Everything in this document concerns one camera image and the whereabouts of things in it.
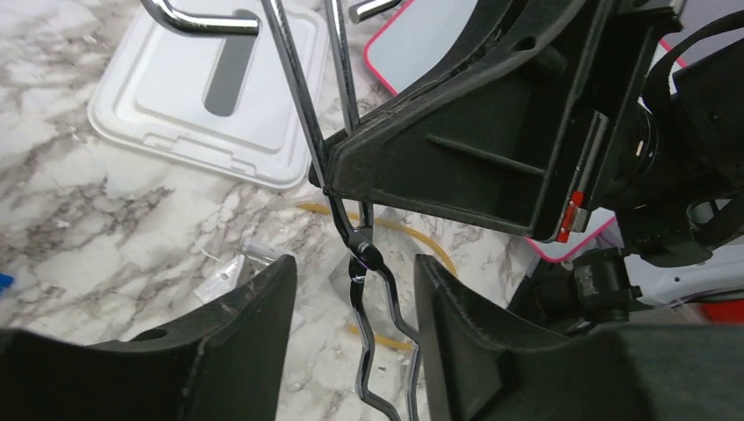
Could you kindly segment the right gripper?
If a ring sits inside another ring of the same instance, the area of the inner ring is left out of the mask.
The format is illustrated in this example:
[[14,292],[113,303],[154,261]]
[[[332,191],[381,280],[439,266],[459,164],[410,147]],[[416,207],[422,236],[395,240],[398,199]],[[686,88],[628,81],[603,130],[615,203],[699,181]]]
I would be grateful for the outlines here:
[[612,156],[601,205],[626,252],[659,268],[705,262],[743,234],[743,44],[672,68],[699,41],[742,26],[742,13],[730,13],[658,60]]

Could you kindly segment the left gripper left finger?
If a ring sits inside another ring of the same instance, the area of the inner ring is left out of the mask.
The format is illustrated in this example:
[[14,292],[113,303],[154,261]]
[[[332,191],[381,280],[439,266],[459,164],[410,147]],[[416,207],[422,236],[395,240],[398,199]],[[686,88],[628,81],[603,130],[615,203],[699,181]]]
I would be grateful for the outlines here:
[[284,255],[238,288],[128,341],[79,346],[1,332],[4,420],[272,420],[297,263]]

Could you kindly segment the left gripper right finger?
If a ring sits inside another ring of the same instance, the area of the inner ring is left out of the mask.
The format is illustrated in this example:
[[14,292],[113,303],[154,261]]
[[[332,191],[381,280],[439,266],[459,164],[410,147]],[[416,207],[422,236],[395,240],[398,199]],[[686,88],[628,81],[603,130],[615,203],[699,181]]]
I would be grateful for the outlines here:
[[740,420],[738,325],[621,325],[568,338],[414,263],[434,420]]

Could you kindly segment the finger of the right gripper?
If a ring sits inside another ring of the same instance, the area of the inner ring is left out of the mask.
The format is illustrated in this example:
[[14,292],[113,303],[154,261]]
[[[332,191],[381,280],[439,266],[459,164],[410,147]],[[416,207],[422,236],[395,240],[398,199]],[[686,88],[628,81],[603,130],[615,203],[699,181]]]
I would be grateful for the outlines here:
[[311,181],[540,241],[572,194],[607,197],[658,41],[680,1],[479,1],[445,57],[323,145]]

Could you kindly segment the metal crucible tongs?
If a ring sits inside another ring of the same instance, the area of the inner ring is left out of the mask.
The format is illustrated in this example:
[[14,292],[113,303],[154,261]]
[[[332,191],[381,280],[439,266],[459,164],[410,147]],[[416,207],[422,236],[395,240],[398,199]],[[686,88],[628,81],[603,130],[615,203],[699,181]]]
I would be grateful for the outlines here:
[[283,3],[280,1],[262,2],[261,6],[265,14],[262,21],[232,16],[192,14],[177,9],[169,1],[144,1],[142,6],[159,25],[171,32],[189,36],[244,36],[256,35],[264,28],[270,30],[306,143],[311,152],[311,162],[315,176],[320,188],[324,191],[335,228],[351,255],[347,269],[350,279],[349,301],[362,342],[361,358],[354,385],[355,392],[366,405],[378,410],[389,420],[401,418],[392,403],[374,393],[368,386],[376,351],[376,338],[365,309],[363,296],[367,274],[374,272],[384,282],[388,311],[393,325],[411,342],[405,402],[407,417],[410,420],[419,419],[417,399],[421,362],[419,333],[404,319],[397,292],[396,278],[385,263],[382,253],[373,242],[375,228],[373,204],[361,202],[359,204],[358,222],[353,224],[349,219],[343,200],[333,195],[327,186],[326,177],[329,174],[329,160],[324,152],[324,137]]

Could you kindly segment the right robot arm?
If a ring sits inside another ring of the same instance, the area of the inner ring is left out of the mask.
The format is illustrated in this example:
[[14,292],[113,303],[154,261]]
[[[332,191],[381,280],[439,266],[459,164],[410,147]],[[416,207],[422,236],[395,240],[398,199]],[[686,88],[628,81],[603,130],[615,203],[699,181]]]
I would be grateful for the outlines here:
[[444,57],[320,148],[314,184],[536,241],[611,211],[621,244],[545,268],[513,307],[550,327],[743,290],[743,44],[663,56],[678,1],[479,1]]

